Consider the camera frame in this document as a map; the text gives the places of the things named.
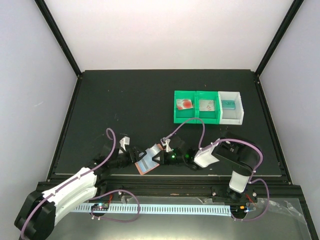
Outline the black frame post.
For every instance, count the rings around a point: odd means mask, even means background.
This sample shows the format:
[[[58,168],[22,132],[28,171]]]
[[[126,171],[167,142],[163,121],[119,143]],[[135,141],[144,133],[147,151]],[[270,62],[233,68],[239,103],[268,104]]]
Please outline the black frame post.
[[[58,45],[60,46],[63,54],[65,55],[68,63],[70,64],[72,70],[74,71],[75,75],[77,77],[80,77],[82,75],[82,72],[67,44],[65,41],[65,38],[63,37],[51,11],[49,10],[49,7],[47,6],[46,2],[44,0],[35,0],[34,1],[40,10],[42,16],[44,17],[44,20],[46,21],[48,27],[50,28],[52,34],[54,35]]]
[[[281,24],[279,25],[274,37],[272,38],[266,52],[264,53],[256,71],[255,75],[260,77],[266,68],[268,62],[270,61],[273,53],[277,49],[279,43],[281,42],[282,38],[284,37],[286,31],[288,30],[289,26],[291,25],[293,19],[295,18],[296,14],[298,13],[300,7],[302,6],[304,0],[294,0],[290,5],[287,13],[285,14]]]

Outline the left circuit board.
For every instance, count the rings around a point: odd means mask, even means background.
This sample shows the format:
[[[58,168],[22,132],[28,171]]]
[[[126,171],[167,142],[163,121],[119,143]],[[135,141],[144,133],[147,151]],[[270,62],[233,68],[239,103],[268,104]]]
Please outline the left circuit board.
[[[95,203],[92,205],[92,211],[107,211],[109,209],[108,203]]]

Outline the brown leather card holder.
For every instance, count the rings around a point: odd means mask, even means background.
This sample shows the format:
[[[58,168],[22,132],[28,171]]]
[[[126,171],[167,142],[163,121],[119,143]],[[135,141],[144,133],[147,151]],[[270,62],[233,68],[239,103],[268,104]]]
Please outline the brown leather card holder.
[[[158,162],[154,161],[153,158],[162,150],[163,147],[158,143],[139,154],[139,158],[135,163],[135,166],[140,175],[145,175],[160,165]]]

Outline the white bin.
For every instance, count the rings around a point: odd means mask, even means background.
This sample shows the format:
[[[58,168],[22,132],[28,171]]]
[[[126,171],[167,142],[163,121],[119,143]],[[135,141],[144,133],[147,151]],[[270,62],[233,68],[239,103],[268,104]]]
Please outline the white bin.
[[[241,94],[238,91],[218,91],[220,107],[220,125],[243,124],[244,108]]]

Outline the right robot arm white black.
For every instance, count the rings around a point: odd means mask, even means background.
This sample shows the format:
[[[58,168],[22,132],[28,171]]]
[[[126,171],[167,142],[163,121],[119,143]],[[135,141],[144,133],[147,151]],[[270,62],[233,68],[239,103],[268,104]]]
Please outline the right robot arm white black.
[[[261,149],[244,138],[226,132],[221,138],[198,150],[187,146],[180,137],[174,136],[153,154],[151,160],[158,165],[183,164],[193,171],[222,163],[232,169],[225,193],[220,198],[239,202],[246,195],[247,184],[263,161]]]

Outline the circuit board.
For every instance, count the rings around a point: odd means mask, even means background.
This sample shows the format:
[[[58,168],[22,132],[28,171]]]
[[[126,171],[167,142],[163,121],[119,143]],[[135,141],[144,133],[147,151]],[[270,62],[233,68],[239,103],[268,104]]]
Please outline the circuit board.
[[[250,208],[249,206],[244,205],[230,206],[230,211],[235,213],[248,213],[253,210],[255,210],[255,208]]]
[[[108,203],[95,203],[92,205],[92,211],[107,211],[109,209]]]

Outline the teal card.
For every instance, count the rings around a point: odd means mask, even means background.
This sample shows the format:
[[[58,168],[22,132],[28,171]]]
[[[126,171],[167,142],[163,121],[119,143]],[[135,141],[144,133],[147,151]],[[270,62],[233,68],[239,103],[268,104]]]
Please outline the teal card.
[[[222,100],[221,106],[224,110],[235,110],[236,109],[236,103],[234,100]]]

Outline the white flower card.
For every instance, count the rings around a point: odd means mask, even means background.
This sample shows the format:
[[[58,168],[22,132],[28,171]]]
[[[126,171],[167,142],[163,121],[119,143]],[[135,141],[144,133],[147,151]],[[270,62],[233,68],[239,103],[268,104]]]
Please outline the white flower card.
[[[199,111],[200,112],[214,112],[215,101],[212,99],[200,99],[199,100]]]

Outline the red circle card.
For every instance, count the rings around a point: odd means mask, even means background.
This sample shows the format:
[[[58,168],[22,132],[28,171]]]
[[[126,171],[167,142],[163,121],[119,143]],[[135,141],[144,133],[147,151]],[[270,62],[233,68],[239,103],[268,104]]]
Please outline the red circle card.
[[[194,104],[191,99],[185,98],[185,99],[176,99],[176,108],[179,111],[183,110],[189,110],[194,108]]]

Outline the right black frame post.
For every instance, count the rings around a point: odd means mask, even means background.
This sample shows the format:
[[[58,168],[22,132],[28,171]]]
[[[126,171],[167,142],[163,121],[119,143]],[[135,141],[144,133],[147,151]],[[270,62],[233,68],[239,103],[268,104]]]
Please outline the right black frame post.
[[[296,14],[298,13],[300,7],[302,6],[304,0],[294,0],[290,5],[287,13],[285,14],[281,24],[279,25],[274,37],[272,38],[266,52],[264,53],[256,71],[255,75],[260,77],[266,68],[268,62],[270,61],[273,53],[277,49],[279,43],[281,42],[282,38],[284,37],[286,31],[288,30],[289,26],[291,25],[293,19],[295,18]]]

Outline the right circuit board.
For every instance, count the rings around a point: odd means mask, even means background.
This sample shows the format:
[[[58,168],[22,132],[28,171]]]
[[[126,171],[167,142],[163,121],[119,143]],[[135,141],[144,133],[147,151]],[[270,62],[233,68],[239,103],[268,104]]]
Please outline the right circuit board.
[[[249,206],[244,205],[230,206],[230,211],[235,213],[248,213],[253,210],[255,210],[255,208],[250,208]]]

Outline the left black frame post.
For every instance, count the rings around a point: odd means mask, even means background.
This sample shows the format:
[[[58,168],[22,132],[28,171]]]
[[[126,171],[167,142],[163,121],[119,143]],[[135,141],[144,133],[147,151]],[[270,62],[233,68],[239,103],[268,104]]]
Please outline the left black frame post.
[[[82,75],[82,72],[67,44],[65,41],[65,38],[63,37],[51,11],[49,10],[49,7],[47,6],[46,2],[44,0],[35,0],[34,1],[40,10],[42,16],[44,17],[44,20],[46,21],[48,27],[50,28],[52,34],[54,35],[58,45],[60,46],[63,54],[65,55],[68,63],[70,64],[72,70],[74,71],[75,75],[77,77],[80,77]]]

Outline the left green bin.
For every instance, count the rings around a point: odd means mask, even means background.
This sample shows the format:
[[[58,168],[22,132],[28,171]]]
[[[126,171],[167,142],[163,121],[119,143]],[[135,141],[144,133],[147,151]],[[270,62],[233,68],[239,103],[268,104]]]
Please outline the left green bin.
[[[176,99],[191,99],[193,103],[192,109],[178,110],[176,107]],[[175,90],[173,100],[173,122],[175,124],[183,123],[190,118],[198,118],[199,111],[199,97],[196,91],[192,90]]]

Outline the middle green bin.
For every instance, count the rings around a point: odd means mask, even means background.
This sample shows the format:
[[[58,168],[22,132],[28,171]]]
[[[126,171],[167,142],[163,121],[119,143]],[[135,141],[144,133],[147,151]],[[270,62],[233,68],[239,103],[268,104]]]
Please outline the middle green bin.
[[[215,111],[199,111],[199,117],[205,124],[218,125],[221,118],[220,97],[217,91],[196,91],[198,101],[214,100]]]

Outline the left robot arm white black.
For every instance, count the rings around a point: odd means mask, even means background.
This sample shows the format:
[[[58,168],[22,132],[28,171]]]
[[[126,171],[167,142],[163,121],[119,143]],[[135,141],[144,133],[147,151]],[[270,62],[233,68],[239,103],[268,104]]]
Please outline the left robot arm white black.
[[[145,152],[135,146],[104,146],[76,174],[45,191],[33,191],[25,199],[14,225],[22,240],[45,240],[59,221],[85,201],[103,199],[111,169],[135,164]]]

